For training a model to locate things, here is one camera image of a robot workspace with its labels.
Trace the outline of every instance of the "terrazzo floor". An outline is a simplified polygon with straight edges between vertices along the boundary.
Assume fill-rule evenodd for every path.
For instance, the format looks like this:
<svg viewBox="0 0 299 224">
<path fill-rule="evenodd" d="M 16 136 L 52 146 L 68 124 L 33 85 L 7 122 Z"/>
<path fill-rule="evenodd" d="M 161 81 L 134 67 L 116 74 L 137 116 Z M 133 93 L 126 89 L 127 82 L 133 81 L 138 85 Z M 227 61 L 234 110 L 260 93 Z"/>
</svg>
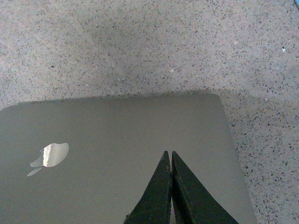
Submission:
<svg viewBox="0 0 299 224">
<path fill-rule="evenodd" d="M 292 0 L 2 0 L 0 109 L 215 93 L 258 223 L 298 224 L 298 42 Z"/>
</svg>

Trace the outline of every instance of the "reflective logo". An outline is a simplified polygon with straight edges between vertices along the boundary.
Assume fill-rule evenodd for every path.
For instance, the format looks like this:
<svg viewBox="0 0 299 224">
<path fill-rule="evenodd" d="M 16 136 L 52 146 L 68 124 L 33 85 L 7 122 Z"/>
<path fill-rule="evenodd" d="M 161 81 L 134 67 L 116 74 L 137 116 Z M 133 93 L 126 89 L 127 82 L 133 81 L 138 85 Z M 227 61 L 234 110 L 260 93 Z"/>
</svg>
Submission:
<svg viewBox="0 0 299 224">
<path fill-rule="evenodd" d="M 27 176 L 32 176 L 41 170 L 42 166 L 44 167 L 53 167 L 61 163 L 65 159 L 66 155 L 69 152 L 69 144 L 56 144 L 52 143 L 40 151 L 41 156 L 30 163 L 31 167 L 38 167 L 37 169 L 31 171 Z"/>
</svg>

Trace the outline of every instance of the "speckled floor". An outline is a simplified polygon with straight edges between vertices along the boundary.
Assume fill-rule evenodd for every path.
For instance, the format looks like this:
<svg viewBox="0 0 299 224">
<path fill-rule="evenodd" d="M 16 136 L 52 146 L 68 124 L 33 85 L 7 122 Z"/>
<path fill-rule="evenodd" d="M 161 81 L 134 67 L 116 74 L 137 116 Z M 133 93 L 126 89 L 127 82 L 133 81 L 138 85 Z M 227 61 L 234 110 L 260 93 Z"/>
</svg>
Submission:
<svg viewBox="0 0 299 224">
<path fill-rule="evenodd" d="M 216 93 L 258 223 L 297 224 L 298 24 L 292 0 L 2 0 L 0 109 Z"/>
</svg>

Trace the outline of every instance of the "laptop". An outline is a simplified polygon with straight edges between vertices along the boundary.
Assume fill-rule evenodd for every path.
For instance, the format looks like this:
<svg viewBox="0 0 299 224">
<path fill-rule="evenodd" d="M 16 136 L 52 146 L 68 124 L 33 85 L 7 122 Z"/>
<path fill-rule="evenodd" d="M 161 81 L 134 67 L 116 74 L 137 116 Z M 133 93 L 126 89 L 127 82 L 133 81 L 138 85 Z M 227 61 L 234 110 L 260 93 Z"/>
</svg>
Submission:
<svg viewBox="0 0 299 224">
<path fill-rule="evenodd" d="M 22 103 L 0 111 L 0 223 L 122 224 L 164 151 L 256 224 L 217 95 Z"/>
</svg>

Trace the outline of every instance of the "concrete floor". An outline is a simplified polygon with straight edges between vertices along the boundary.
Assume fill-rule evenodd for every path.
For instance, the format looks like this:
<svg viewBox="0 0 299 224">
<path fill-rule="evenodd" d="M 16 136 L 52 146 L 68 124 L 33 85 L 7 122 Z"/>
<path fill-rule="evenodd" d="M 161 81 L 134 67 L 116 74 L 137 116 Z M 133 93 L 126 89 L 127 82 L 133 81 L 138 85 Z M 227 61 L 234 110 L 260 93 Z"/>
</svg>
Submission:
<svg viewBox="0 0 299 224">
<path fill-rule="evenodd" d="M 292 0 L 3 0 L 0 109 L 216 93 L 258 222 L 297 224 L 298 18 Z"/>
</svg>

